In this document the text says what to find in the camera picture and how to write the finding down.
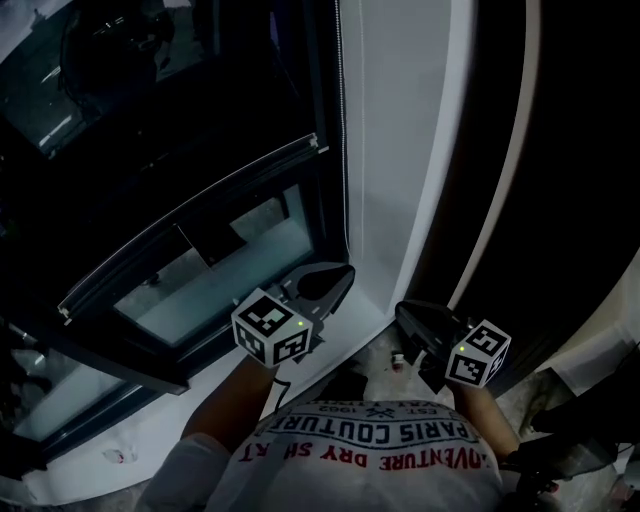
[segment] forearm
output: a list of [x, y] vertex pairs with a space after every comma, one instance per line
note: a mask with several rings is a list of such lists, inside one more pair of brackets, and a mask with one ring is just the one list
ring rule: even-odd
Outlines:
[[518, 437], [488, 389], [454, 383], [447, 385], [453, 391], [456, 411], [467, 418], [487, 441], [498, 462], [503, 462], [518, 449]]
[[245, 357], [194, 411], [182, 437], [207, 434], [234, 452], [258, 424], [276, 371]]

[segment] person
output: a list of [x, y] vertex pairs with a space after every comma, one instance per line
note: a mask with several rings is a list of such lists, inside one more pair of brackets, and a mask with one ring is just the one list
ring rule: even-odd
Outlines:
[[455, 411], [365, 402], [342, 371], [317, 400], [259, 426], [276, 370], [245, 358], [187, 421], [136, 511], [496, 510], [518, 438], [487, 389], [449, 383]]

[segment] white trim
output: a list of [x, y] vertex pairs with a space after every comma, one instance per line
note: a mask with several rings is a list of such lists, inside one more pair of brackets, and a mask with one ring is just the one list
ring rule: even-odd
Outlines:
[[540, 0], [527, 0], [526, 3], [526, 28], [524, 41], [524, 62], [522, 66], [522, 82], [520, 84], [520, 96], [518, 98], [518, 107], [516, 117], [513, 122], [513, 131], [511, 132], [511, 140], [509, 148], [502, 166], [502, 173], [498, 180], [498, 186], [493, 195], [491, 206], [487, 212], [487, 217], [482, 225], [482, 230], [476, 240], [473, 252], [467, 261], [467, 266], [458, 281], [448, 307], [455, 309], [460, 301], [460, 297], [469, 285], [471, 276], [476, 270], [480, 258], [484, 253], [493, 229], [495, 228], [500, 212], [504, 206], [504, 202], [509, 193], [513, 177], [516, 173], [520, 153], [524, 144], [524, 138], [529, 126], [529, 118], [531, 116], [531, 107], [533, 105], [533, 96], [535, 93], [536, 77], [538, 74], [538, 61], [540, 56]]
[[438, 113], [438, 124], [429, 158], [427, 176], [422, 188], [407, 252], [402, 262], [396, 287], [391, 297], [389, 312], [404, 298], [411, 277], [418, 264], [418, 258], [433, 221], [436, 205], [444, 185], [451, 154], [458, 135], [458, 125], [462, 115], [471, 55], [475, 35], [475, 2], [452, 0], [449, 27], [449, 47], [445, 69], [442, 100]]

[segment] white t-shirt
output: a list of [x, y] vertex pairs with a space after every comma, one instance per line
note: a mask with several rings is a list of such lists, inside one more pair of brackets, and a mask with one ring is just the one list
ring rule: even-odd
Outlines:
[[457, 412], [432, 402], [311, 402], [233, 454], [180, 441], [137, 510], [493, 511], [505, 490], [493, 452]]

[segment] white wall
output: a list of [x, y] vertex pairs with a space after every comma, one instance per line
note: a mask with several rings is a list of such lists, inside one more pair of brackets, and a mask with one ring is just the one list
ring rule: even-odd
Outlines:
[[343, 0], [342, 27], [351, 252], [386, 311], [406, 291], [448, 169], [473, 2]]

